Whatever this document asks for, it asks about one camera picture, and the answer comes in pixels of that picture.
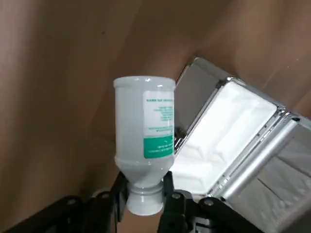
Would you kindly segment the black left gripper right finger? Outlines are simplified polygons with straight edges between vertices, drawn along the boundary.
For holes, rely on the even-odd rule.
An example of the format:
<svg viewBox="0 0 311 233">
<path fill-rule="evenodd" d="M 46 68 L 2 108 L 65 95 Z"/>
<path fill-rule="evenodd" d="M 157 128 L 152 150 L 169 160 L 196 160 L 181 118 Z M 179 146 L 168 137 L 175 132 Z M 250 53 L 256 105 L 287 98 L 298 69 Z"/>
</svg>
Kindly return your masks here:
<svg viewBox="0 0 311 233">
<path fill-rule="evenodd" d="M 163 177 L 164 210 L 159 233 L 261 233 L 258 227 L 224 201 L 205 197 L 195 201 L 191 193 L 176 190 L 172 172 Z"/>
</svg>

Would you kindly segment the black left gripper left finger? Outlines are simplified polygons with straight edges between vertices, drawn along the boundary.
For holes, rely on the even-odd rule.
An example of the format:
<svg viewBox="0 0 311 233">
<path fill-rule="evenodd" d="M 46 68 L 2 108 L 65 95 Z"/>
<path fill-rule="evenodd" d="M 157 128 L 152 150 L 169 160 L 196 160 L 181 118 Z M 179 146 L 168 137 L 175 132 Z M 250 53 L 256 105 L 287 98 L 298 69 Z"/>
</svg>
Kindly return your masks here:
<svg viewBox="0 0 311 233">
<path fill-rule="evenodd" d="M 11 233 L 115 233 L 128 198 L 119 172 L 112 187 L 88 200 L 66 196 L 9 229 Z"/>
</svg>

